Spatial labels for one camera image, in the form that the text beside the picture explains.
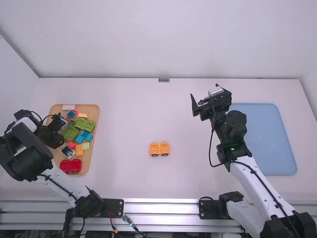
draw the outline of white wall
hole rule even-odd
[[[13,114],[28,109],[39,80],[36,74],[0,36],[0,135],[9,123],[15,120]]]
[[[0,0],[41,76],[298,78],[317,59],[315,0]]]
[[[304,75],[301,83],[315,118],[317,118],[317,60]]]

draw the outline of blue toy block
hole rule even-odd
[[[84,139],[85,139],[84,137],[82,137],[81,135],[79,135],[79,136],[75,139],[75,141],[76,141],[77,143],[81,144],[81,143],[83,143]]]
[[[87,131],[83,131],[80,136],[84,137],[86,140],[91,141],[93,139],[93,135],[91,135]]]
[[[74,118],[76,116],[76,113],[73,111],[73,110],[70,110],[67,115],[70,117],[70,118]]]

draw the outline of black bracket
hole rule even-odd
[[[198,204],[198,208],[199,218],[202,220],[229,219],[221,216],[218,208],[218,200],[201,200]]]
[[[100,211],[100,213],[94,217],[98,218],[109,218],[109,212],[112,213],[112,218],[122,218],[124,200],[123,199],[103,199],[105,208]]]

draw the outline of red toy car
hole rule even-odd
[[[62,160],[59,164],[59,168],[66,174],[73,173],[77,174],[81,171],[81,160]]]

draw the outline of teal toy block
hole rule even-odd
[[[70,110],[67,115],[70,117],[70,118],[74,118],[76,116],[76,111],[75,110]]]
[[[81,143],[83,143],[84,139],[85,139],[84,137],[82,137],[81,135],[79,135],[79,136],[77,136],[77,138],[75,139],[75,141],[76,141],[77,143],[81,144]]]
[[[79,135],[79,130],[76,128],[72,127],[71,125],[68,125],[65,127],[64,130],[60,132],[60,134],[69,141],[73,141],[76,139],[76,137]]]
[[[93,135],[91,135],[90,133],[83,131],[81,132],[81,134],[79,136],[82,136],[83,138],[85,138],[88,141],[91,141],[93,139]]]

